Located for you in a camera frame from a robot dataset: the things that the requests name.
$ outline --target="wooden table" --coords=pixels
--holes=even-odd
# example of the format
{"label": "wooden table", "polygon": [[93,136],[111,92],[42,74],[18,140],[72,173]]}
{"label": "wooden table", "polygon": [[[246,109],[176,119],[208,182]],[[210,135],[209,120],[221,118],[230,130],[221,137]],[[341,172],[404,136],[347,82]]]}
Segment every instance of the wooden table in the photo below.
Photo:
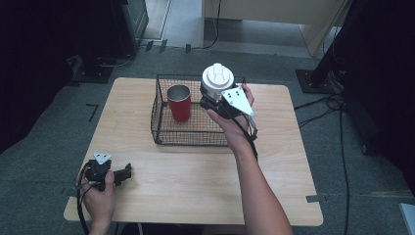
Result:
{"label": "wooden table", "polygon": [[[305,45],[315,56],[333,26],[342,26],[350,0],[226,0],[220,19],[299,24]],[[202,46],[205,18],[217,18],[218,0],[202,3]]]}
{"label": "wooden table", "polygon": [[[112,170],[132,164],[132,178],[115,188],[114,221],[244,224],[236,163],[227,147],[154,143],[155,87],[154,79],[115,81],[83,162],[101,152],[113,154]],[[320,204],[305,198],[316,191],[289,90],[249,87],[255,97],[258,161],[268,183],[292,225],[320,225]],[[65,219],[78,220],[76,198],[69,199]]]}

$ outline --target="floor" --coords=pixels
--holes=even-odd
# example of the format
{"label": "floor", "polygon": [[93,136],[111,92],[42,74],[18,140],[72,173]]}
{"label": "floor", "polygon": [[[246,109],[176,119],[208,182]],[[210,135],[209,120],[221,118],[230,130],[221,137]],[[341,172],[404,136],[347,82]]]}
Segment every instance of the floor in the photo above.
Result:
{"label": "floor", "polygon": [[[167,40],[170,47],[202,47],[202,1],[146,0],[146,4],[150,20],[143,43],[154,40],[157,45]],[[218,40],[209,50],[311,57],[297,24],[219,20],[218,25]],[[215,38],[216,25],[212,19],[206,19],[205,26],[204,46],[209,46]],[[323,57],[336,31],[331,30],[316,58]]]}

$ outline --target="bottle cap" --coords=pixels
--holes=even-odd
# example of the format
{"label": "bottle cap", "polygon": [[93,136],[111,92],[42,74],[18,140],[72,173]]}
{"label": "bottle cap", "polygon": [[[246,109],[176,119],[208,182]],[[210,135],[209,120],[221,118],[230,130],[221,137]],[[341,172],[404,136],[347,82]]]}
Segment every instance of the bottle cap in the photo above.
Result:
{"label": "bottle cap", "polygon": [[219,94],[232,87],[234,75],[222,64],[215,63],[204,70],[202,83],[208,92]]}

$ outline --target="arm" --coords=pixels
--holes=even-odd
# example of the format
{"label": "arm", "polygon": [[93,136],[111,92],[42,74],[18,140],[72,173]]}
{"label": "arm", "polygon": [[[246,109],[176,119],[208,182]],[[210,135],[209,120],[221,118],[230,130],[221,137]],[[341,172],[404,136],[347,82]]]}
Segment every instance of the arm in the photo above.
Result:
{"label": "arm", "polygon": [[[246,85],[243,87],[252,104],[254,97],[251,90]],[[290,222],[266,182],[242,130],[232,119],[225,119],[212,110],[207,113],[223,129],[228,145],[235,155],[248,234],[293,234]],[[237,121],[248,127],[244,117],[237,117]]]}
{"label": "arm", "polygon": [[104,192],[90,185],[81,188],[81,195],[84,195],[83,203],[92,217],[90,235],[108,234],[115,210],[115,186],[114,173],[108,171],[105,177],[106,188]]}

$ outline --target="gray carpet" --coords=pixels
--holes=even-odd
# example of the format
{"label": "gray carpet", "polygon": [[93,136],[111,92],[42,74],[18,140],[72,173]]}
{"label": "gray carpet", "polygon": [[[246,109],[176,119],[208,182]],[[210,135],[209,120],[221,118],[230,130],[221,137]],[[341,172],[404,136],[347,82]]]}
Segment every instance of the gray carpet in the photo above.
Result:
{"label": "gray carpet", "polygon": [[[114,80],[121,76],[154,78],[158,73],[201,74],[215,62],[245,76],[248,83],[288,86],[294,106],[323,97],[302,94],[295,73],[295,69],[313,70],[319,63],[316,59],[200,50],[185,54],[184,49],[174,48],[163,53],[158,48],[140,50],[128,65],[114,69],[108,84],[64,87],[28,136],[0,156],[0,234],[82,234],[79,223],[64,219],[68,197],[61,192],[71,186],[81,168]],[[99,105],[91,121],[94,107],[86,104]],[[297,118],[312,118],[326,110],[324,103],[317,104],[298,110]],[[363,156],[347,113],[343,120],[350,187],[348,234],[406,234],[398,203],[415,204],[415,199],[401,172],[382,157]],[[324,223],[295,227],[295,232],[343,234],[346,185],[340,114],[331,113],[300,131]]]}

